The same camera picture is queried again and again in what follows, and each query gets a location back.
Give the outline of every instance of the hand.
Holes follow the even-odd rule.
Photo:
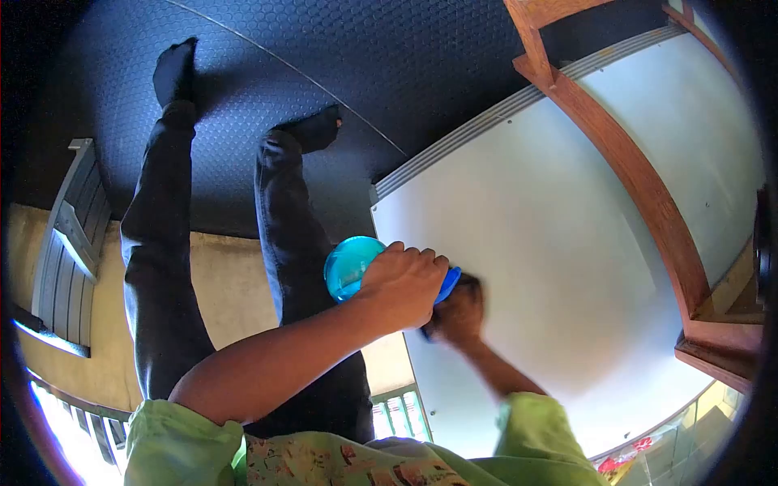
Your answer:
[[[484,295],[477,278],[463,274],[460,284],[433,311],[429,336],[462,349],[481,341]]]
[[[176,100],[194,101],[192,82],[195,79],[196,37],[189,37],[181,44],[168,47],[156,60],[154,92],[159,105],[164,108]]]
[[[448,272],[448,258],[429,248],[404,249],[395,241],[378,255],[362,276],[361,289],[354,298],[373,299],[389,317],[391,329],[421,327],[432,316],[435,298]]]

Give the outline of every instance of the window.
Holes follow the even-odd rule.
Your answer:
[[[376,439],[406,437],[432,442],[416,384],[373,397]]]

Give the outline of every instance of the blue sippy cup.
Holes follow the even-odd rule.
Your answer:
[[[332,298],[339,304],[349,300],[362,284],[362,276],[367,266],[386,245],[369,236],[352,236],[340,242],[327,256],[324,262],[324,282]],[[450,268],[435,303],[442,302],[454,290],[462,270]]]

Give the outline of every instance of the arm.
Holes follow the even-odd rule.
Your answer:
[[[447,269],[448,259],[431,250],[392,243],[348,302],[217,351],[181,378],[169,400],[219,425],[257,421],[366,344],[425,323]]]
[[[503,399],[511,393],[528,391],[546,395],[531,379],[500,358],[481,339],[484,297],[477,279],[454,289],[435,307],[433,339],[447,342],[478,371],[489,389]]]

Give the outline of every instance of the wooden frame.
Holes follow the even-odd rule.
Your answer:
[[[764,312],[735,310],[735,303],[755,302],[752,245],[747,244],[727,276],[711,292],[692,235],[670,192],[649,160],[600,103],[550,65],[540,28],[609,0],[503,0],[524,44],[513,60],[522,76],[556,103],[591,140],[621,180],[654,238],[681,312],[683,329],[675,355],[742,393],[755,373]],[[663,10],[692,33],[735,77],[718,46],[694,25],[694,12]]]
[[[695,25],[694,10],[692,9],[692,6],[690,6],[686,0],[682,0],[682,5],[683,12],[679,12],[678,10],[672,8],[669,4],[662,5],[662,10],[664,10],[664,12],[668,14],[671,19],[679,23],[694,37],[696,37],[697,40],[699,40],[699,42],[705,46],[708,51],[710,51],[711,54],[716,56],[716,59],[718,59],[721,65],[723,65],[724,68],[729,71],[730,75],[735,78],[735,80],[738,80],[737,71],[735,71],[734,66],[729,62],[727,56],[724,55],[721,49],[719,49],[719,47],[710,37],[708,37],[698,26]]]

